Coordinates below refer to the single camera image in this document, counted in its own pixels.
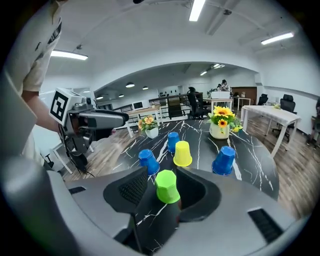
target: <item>black cable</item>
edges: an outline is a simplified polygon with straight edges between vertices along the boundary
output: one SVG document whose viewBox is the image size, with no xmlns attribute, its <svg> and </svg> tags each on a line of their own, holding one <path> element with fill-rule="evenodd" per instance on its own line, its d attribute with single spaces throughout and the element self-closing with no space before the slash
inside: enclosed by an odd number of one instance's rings
<svg viewBox="0 0 320 256">
<path fill-rule="evenodd" d="M 59 127 L 59 132 L 60 132 L 60 135 L 61 135 L 62 144 L 63 144 L 63 146 L 65 148 L 66 156 L 68 157 L 69 161 L 75 166 L 75 168 L 78 170 L 79 174 L 81 175 L 81 172 L 80 172 L 79 168 L 77 167 L 76 163 L 73 161 L 73 159 L 70 156 L 70 152 L 68 152 L 69 149 L 66 146 L 66 137 L 65 137 L 64 129 L 62 128 L 61 124 L 59 124 L 58 127 Z M 90 173 L 90 172 L 88 172 L 86 170 L 84 171 L 84 173 L 85 173 L 86 176 L 88 174 L 90 174 L 92 177 L 95 178 L 95 176 L 92 173 Z"/>
</svg>

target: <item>plastic cup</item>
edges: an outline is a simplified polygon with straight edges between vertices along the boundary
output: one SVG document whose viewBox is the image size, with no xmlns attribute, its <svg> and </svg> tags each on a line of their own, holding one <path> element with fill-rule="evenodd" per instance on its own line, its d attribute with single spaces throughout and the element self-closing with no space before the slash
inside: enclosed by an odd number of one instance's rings
<svg viewBox="0 0 320 256">
<path fill-rule="evenodd" d="M 172 170 L 163 170 L 155 178 L 156 195 L 165 204 L 173 204 L 180 199 L 177 177 Z"/>
<path fill-rule="evenodd" d="M 168 151 L 170 153 L 176 152 L 176 143 L 179 141 L 179 134 L 177 132 L 174 131 L 168 134 Z"/>
<path fill-rule="evenodd" d="M 189 143 L 182 140 L 175 144 L 173 162 L 176 166 L 187 167 L 192 163 Z"/>
<path fill-rule="evenodd" d="M 154 153 L 150 149 L 144 149 L 139 152 L 140 166 L 147 166 L 148 175 L 157 173 L 160 164 L 157 162 Z"/>
<path fill-rule="evenodd" d="M 212 171 L 219 175 L 229 175 L 232 172 L 232 164 L 235 159 L 236 151 L 229 146 L 223 146 L 212 162 Z"/>
</svg>

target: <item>yellow vase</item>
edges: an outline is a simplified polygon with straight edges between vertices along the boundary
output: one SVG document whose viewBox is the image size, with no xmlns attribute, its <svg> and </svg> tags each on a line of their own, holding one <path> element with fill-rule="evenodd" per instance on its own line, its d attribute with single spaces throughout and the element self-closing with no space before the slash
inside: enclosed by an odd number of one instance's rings
<svg viewBox="0 0 320 256">
<path fill-rule="evenodd" d="M 224 128 L 220 128 L 219 125 L 214 124 L 213 122 L 210 124 L 210 129 L 209 129 L 211 136 L 218 140 L 227 139 L 229 137 L 229 130 L 230 130 L 229 125 L 227 125 Z"/>
</svg>

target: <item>black office chair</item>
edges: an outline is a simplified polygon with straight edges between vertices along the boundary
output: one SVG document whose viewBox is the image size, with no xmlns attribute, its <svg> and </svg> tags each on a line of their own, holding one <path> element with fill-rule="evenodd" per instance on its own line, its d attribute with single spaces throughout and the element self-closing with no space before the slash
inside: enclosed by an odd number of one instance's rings
<svg viewBox="0 0 320 256">
<path fill-rule="evenodd" d="M 190 110 L 190 114 L 189 114 L 189 118 L 190 119 L 204 119 L 204 115 L 208 114 L 210 112 L 210 110 L 206 110 L 204 109 L 204 100 L 203 98 L 200 96 L 198 97 L 198 102 L 199 102 L 199 106 L 197 104 L 197 98 L 194 92 L 189 92 L 187 93 L 187 97 L 188 100 L 190 102 L 191 105 L 191 110 Z"/>
<path fill-rule="evenodd" d="M 286 111 L 291 112 L 293 114 L 297 114 L 297 112 L 294 112 L 295 107 L 296 107 L 296 103 L 294 102 L 294 97 L 292 95 L 284 94 L 283 98 L 280 99 L 280 106 L 281 106 L 281 109 L 283 109 L 283 110 L 286 110 Z M 272 129 L 272 132 L 274 132 L 274 131 L 281 132 L 280 128 Z M 288 139 L 288 142 L 290 141 L 289 130 L 293 129 L 293 128 L 295 128 L 294 124 L 293 123 L 289 124 L 286 131 L 285 131 L 284 136 Z"/>
<path fill-rule="evenodd" d="M 262 106 L 263 104 L 266 104 L 268 99 L 269 98 L 267 94 L 261 94 L 261 97 L 259 98 L 259 102 L 257 105 Z"/>
</svg>

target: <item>white pot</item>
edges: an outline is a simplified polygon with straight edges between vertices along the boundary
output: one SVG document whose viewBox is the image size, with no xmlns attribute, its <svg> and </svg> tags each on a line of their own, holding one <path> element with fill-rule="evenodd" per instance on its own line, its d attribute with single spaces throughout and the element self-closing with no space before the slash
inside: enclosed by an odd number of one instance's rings
<svg viewBox="0 0 320 256">
<path fill-rule="evenodd" d="M 212 137 L 218 140 L 227 139 L 229 137 L 229 125 L 222 128 L 223 133 L 221 133 L 221 128 L 219 125 L 214 124 L 213 122 L 210 124 L 210 134 Z"/>
<path fill-rule="evenodd" d="M 155 137 L 158 136 L 159 134 L 159 129 L 158 127 L 153 128 L 152 130 L 145 130 L 145 134 L 150 138 L 150 139 L 154 139 Z"/>
</svg>

